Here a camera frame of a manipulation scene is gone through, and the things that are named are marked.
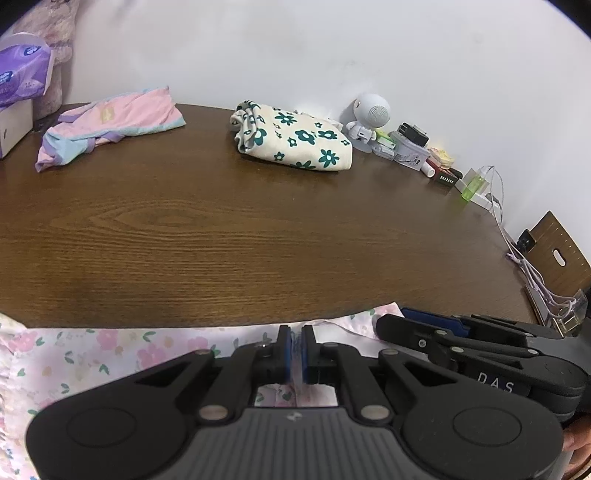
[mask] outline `white wall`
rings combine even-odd
[[[86,0],[67,100],[168,84],[181,103],[338,117],[380,93],[393,127],[421,126],[460,169],[497,166],[511,235],[552,209],[591,260],[591,227],[571,212],[591,195],[575,146],[591,131],[589,79],[591,40],[544,0]],[[548,194],[558,171],[568,188]]]

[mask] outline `pink floral bed sheet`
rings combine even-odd
[[[376,318],[402,315],[396,303],[332,320],[289,324],[293,380],[266,385],[256,405],[295,407],[335,404],[334,390],[301,382],[299,333],[312,324],[319,342],[355,345],[377,356],[384,343],[374,334]],[[229,356],[239,345],[274,341],[279,325],[162,329],[27,329],[0,314],[0,479],[38,480],[27,456],[25,432],[44,407],[89,388],[184,355],[209,348]]]

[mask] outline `folded cloth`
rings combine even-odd
[[[241,153],[306,170],[351,168],[351,142],[327,120],[246,100],[230,123]]]
[[[66,165],[78,155],[92,152],[97,145],[185,125],[168,87],[89,103],[64,112],[59,120],[62,123],[43,135],[35,164],[39,172]]]
[[[255,405],[336,404],[331,387],[302,382],[298,357],[302,325],[313,325],[320,343],[349,343],[362,355],[376,357],[387,344],[375,336],[374,321],[387,313],[402,315],[398,306],[390,303],[337,319],[290,323],[293,381],[261,387]],[[216,356],[230,356],[246,343],[273,342],[279,326],[27,329],[0,313],[0,479],[40,478],[25,448],[25,432],[33,417],[51,403],[196,349],[209,348]]]

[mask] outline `white robot figurine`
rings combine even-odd
[[[355,100],[353,113],[357,121],[346,124],[345,132],[349,138],[367,144],[377,137],[374,129],[390,120],[390,105],[375,93],[363,93]]]

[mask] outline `tissue package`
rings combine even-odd
[[[0,107],[43,95],[51,48],[13,45],[0,51]]]

